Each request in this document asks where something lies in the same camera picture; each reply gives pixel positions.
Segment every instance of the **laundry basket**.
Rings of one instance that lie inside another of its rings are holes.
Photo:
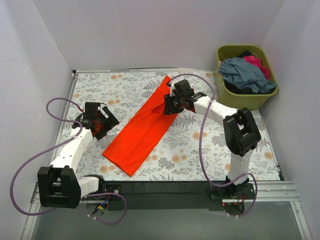
[[[252,53],[253,56],[256,58],[261,59],[261,64],[263,67],[268,68],[270,72],[270,81],[273,83],[277,83],[274,73],[269,65],[269,62],[267,60],[267,57],[264,53],[264,51],[257,46],[253,45],[224,45],[221,46],[216,51],[216,58],[217,58],[217,68],[220,67],[220,62],[225,59],[232,59],[244,51],[249,51]],[[268,98],[275,95],[278,91],[278,86],[274,90],[274,92],[269,94],[235,94],[231,91],[229,91],[225,83],[223,81],[223,76],[218,74],[218,71],[216,71],[217,74],[214,75],[215,78],[215,84],[217,87],[217,93],[218,93],[218,100],[221,104],[226,105],[231,108],[235,109],[242,109],[242,108],[248,108],[251,110],[256,110],[260,108],[265,101],[267,101]]]

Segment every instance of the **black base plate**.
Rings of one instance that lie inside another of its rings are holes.
[[[129,210],[163,210],[163,209],[209,209],[210,211],[223,211],[222,199],[208,194],[210,185],[207,181],[106,181],[107,192],[115,190],[127,202]],[[254,196],[252,184],[247,188],[246,199]],[[124,204],[117,196],[109,199],[109,211],[120,211]]]

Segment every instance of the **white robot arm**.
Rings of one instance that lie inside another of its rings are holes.
[[[84,113],[76,118],[83,125],[73,124],[71,137],[59,155],[48,167],[41,167],[38,171],[38,185],[40,203],[43,207],[76,208],[84,196],[103,192],[103,177],[88,175],[77,179],[75,172],[81,156],[89,143],[96,138],[100,140],[119,121],[108,110],[107,106],[101,107],[97,102],[86,102]]]
[[[195,93],[187,80],[169,86],[170,94],[164,96],[165,115],[181,113],[184,109],[205,115],[211,101],[210,97],[202,92]],[[230,170],[226,182],[231,182],[248,172],[253,149],[257,147],[261,135],[251,111],[247,108],[238,110],[213,100],[207,117],[224,127],[226,145],[231,151]],[[239,178],[230,185],[229,194],[239,196],[248,182],[248,175]]]

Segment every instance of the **black cloth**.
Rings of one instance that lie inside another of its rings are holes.
[[[243,53],[239,54],[237,57],[242,59],[247,56],[252,56],[252,53],[249,51],[244,51]]]
[[[224,81],[225,88],[234,94],[253,94],[251,87],[245,87],[243,89],[237,88],[235,85]]]

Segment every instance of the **blue cloth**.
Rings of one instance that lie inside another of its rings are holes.
[[[224,81],[240,90],[251,88],[254,94],[270,94],[277,86],[266,79],[260,68],[239,57],[224,60],[218,72]]]

